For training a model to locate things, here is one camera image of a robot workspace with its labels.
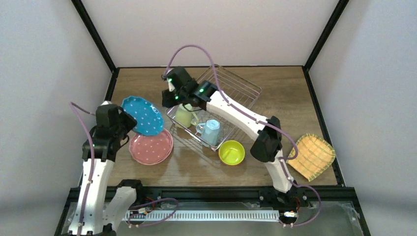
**wooden surface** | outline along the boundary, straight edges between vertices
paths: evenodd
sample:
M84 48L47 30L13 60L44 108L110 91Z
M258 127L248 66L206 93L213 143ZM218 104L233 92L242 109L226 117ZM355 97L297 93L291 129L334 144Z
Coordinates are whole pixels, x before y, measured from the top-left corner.
M276 116L281 128L297 140L305 133L322 136L310 93L301 67L233 67L228 70L260 86L263 91L252 111L266 117ZM187 71L198 78L206 68L189 68ZM124 98L134 95L152 102L164 114L165 128L174 138L174 149L162 163L146 166L132 159L128 145L118 151L116 163L109 178L109 185L117 185L122 179L140 179L147 186L266 186L272 180L263 163L251 156L253 141L242 131L230 138L243 144L244 161L238 166L226 166L217 152L203 147L184 130L176 129L162 108L161 91L166 82L161 80L163 68L121 69L113 93L112 102L121 105ZM283 137L284 155L292 146ZM312 182L288 166L298 183L312 185L336 185L332 168L325 170Z

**blue cup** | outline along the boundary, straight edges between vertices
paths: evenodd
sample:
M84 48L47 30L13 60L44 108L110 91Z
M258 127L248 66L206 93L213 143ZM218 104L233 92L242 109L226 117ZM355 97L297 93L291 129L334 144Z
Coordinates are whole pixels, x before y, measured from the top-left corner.
M201 134L201 139L209 145L202 142L204 146L216 146L219 141L220 123L215 119L209 119L205 123L197 124L196 131Z

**orange placemat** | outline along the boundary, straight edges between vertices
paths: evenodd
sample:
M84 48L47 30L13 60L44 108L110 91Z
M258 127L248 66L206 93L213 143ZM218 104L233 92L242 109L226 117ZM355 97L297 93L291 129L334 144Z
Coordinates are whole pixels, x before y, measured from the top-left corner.
M305 134L296 143L298 156L294 160L288 160L296 171L302 174L308 181L312 181L325 171L336 158L333 147L315 134ZM295 154L294 148L290 157Z

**pink plate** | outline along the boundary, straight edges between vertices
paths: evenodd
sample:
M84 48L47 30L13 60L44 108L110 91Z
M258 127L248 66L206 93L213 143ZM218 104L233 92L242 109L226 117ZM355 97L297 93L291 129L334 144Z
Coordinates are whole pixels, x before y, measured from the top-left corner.
M165 160L174 145L172 135L166 129L156 136L136 134L129 144L133 159L143 165L155 165Z

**blue polka dot plate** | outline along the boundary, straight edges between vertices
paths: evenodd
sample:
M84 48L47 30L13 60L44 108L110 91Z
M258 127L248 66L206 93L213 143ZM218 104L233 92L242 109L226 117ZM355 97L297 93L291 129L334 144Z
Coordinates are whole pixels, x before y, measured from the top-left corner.
M123 99L121 107L138 122L133 131L145 136L158 135L164 130L164 119L155 106L141 97Z

